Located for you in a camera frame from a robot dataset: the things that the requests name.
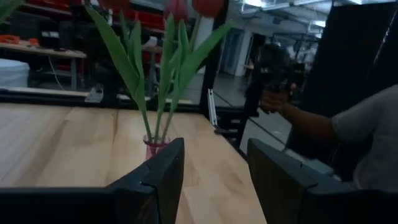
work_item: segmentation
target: sleeve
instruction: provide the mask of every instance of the sleeve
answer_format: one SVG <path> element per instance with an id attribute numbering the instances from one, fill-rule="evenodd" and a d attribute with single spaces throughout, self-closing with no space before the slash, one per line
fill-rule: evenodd
<path id="1" fill-rule="evenodd" d="M 377 127 L 391 88 L 383 90 L 353 106 L 331 119 L 333 130 L 338 138 L 345 142 L 361 141 Z"/>

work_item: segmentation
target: table leg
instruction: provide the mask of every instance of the table leg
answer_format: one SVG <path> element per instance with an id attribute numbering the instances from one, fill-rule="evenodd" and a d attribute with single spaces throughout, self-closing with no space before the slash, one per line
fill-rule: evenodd
<path id="1" fill-rule="evenodd" d="M 150 56 L 150 69 L 149 69 L 149 78 L 148 78 L 148 84 L 147 84 L 147 96 L 152 97 L 153 94 L 153 86 L 155 83 L 156 79 L 156 73 L 155 73 L 155 53 L 151 53 Z"/>
<path id="2" fill-rule="evenodd" d="M 76 59 L 72 58 L 70 62 L 70 73 L 72 75 L 72 90 L 77 91 L 77 65 Z"/>
<path id="3" fill-rule="evenodd" d="M 81 77 L 80 77 L 81 87 L 86 88 L 85 83 L 85 60 L 81 60 Z"/>

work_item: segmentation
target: hand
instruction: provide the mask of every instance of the hand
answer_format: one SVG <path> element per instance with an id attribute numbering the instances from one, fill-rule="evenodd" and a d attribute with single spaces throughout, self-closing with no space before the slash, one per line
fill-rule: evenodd
<path id="1" fill-rule="evenodd" d="M 296 84 L 290 86 L 290 91 L 282 90 L 280 93 L 273 93 L 268 90 L 264 90 L 261 96 L 260 108 L 265 113 L 281 113 L 284 106 L 289 99 L 289 94 L 291 94 L 297 88 Z"/>

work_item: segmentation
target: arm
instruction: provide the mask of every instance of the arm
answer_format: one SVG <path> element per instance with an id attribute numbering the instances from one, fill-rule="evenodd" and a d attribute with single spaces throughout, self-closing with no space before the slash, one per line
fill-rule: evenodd
<path id="1" fill-rule="evenodd" d="M 330 118 L 302 111 L 290 103 L 284 105 L 280 114 L 308 137 L 325 142 L 337 140 Z"/>
<path id="2" fill-rule="evenodd" d="M 376 129 L 384 102 L 393 88 L 397 87 L 375 94 L 332 118 L 302 111 L 288 103 L 284 104 L 281 115 L 304 135 L 316 140 L 361 141 Z"/>

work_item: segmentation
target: door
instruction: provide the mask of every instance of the door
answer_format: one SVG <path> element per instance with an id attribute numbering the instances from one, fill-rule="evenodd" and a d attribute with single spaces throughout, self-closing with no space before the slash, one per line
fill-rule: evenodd
<path id="1" fill-rule="evenodd" d="M 239 53 L 241 51 L 241 42 L 243 31 L 231 29 L 225 37 L 223 54 L 221 57 L 221 71 L 234 75 Z"/>

